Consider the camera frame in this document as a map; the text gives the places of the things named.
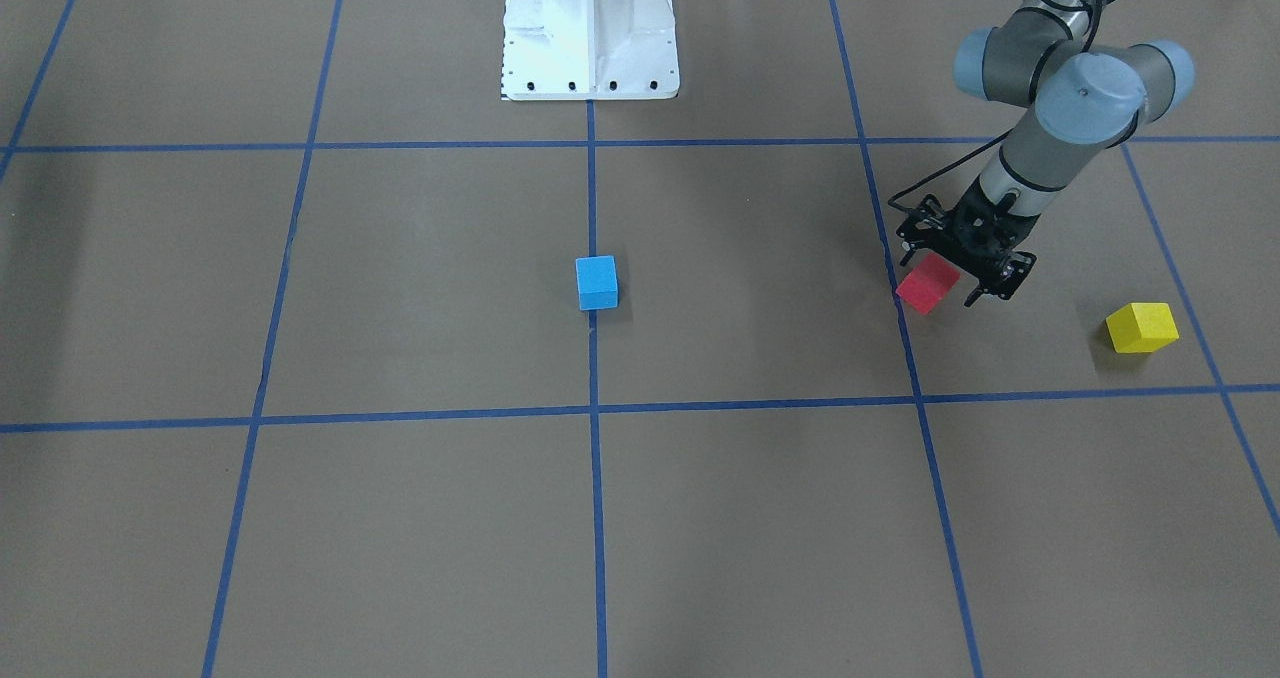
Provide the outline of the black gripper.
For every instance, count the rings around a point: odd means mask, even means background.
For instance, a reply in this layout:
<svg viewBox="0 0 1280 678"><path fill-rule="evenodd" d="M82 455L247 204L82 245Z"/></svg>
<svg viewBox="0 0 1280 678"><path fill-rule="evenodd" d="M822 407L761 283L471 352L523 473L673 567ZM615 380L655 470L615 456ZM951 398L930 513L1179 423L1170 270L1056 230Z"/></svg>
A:
<svg viewBox="0 0 1280 678"><path fill-rule="evenodd" d="M1018 246L1039 221L1037 216L1012 214L1014 203L1014 192L991 200L979 182L947 214L936 194L925 194L914 207L895 198L895 209L905 214L896 230L904 249L899 265L909 265L919 251L943 246L943 255L977 281L964 306L978 303L983 296L1009 301L1037 264L1037 255Z"/></svg>

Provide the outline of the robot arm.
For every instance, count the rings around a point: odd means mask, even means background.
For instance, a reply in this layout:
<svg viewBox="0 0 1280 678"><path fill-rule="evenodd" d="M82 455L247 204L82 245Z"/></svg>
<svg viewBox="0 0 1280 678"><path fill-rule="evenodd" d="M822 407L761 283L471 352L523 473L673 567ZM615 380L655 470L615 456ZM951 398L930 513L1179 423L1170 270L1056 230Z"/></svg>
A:
<svg viewBox="0 0 1280 678"><path fill-rule="evenodd" d="M906 258L928 251L974 278L966 296L1007 301L1036 257L1021 244L1084 168L1179 107L1196 86L1190 52L1174 41L1098 43L1119 0L1021 0L1002 26L968 35L954 58L963 93L1020 107L951 207L927 194L897 228Z"/></svg>

